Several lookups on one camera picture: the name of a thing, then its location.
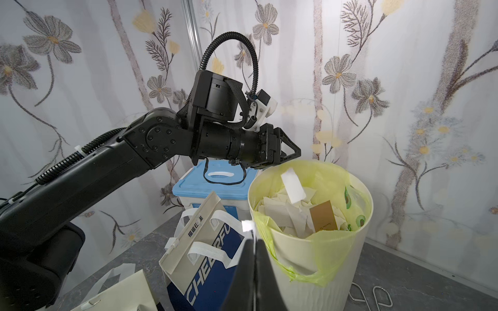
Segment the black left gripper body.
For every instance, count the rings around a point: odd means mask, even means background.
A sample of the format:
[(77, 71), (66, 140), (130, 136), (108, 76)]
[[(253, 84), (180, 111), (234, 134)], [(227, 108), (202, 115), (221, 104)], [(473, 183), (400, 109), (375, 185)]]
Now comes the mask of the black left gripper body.
[(259, 131), (258, 167), (273, 167), (282, 163), (281, 129), (264, 124)]

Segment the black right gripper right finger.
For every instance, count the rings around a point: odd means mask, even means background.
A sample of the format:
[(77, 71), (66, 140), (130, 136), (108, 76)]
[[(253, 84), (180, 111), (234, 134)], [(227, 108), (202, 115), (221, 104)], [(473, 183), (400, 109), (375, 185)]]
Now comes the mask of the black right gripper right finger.
[(255, 242), (254, 310), (287, 310), (263, 240)]

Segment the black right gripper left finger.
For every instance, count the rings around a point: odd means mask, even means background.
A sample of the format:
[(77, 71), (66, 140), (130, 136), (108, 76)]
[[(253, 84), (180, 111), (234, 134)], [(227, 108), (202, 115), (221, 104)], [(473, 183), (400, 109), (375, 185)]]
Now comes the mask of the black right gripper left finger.
[(223, 302), (223, 311), (252, 311), (254, 309), (255, 246), (252, 239), (245, 242), (239, 264)]

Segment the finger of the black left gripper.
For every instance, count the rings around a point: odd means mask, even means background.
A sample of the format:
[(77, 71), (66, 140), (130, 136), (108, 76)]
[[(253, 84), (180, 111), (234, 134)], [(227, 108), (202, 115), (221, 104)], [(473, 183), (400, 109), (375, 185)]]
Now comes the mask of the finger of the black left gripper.
[(294, 153), (287, 155), (285, 152), (275, 151), (272, 161), (268, 164), (270, 167), (275, 167), (283, 163), (289, 162), (293, 159), (297, 159), (301, 156), (301, 151), (295, 151)]
[(278, 128), (280, 150), (285, 154), (300, 154), (300, 147), (281, 129)]

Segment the navy takeout bag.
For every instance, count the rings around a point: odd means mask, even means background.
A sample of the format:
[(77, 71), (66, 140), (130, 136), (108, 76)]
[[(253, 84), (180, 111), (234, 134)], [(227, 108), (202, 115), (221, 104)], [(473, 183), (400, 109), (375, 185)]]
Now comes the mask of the navy takeout bag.
[(220, 310), (247, 240), (243, 223), (229, 214), (215, 192), (182, 213), (159, 264), (175, 310)]

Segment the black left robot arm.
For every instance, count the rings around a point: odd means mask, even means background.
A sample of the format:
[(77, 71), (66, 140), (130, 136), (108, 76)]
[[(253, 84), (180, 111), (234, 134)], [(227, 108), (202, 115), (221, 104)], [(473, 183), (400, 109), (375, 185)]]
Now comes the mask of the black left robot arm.
[[(243, 85), (207, 70), (216, 48), (243, 44), (252, 59), (249, 93)], [(155, 108), (126, 128), (106, 132), (39, 176), (1, 204), (1, 306), (38, 310), (54, 304), (85, 241), (73, 219), (129, 181), (175, 156), (224, 159), (242, 169), (268, 168), (299, 158), (285, 132), (265, 122), (258, 104), (258, 56), (251, 40), (225, 32), (205, 50), (180, 111)]]

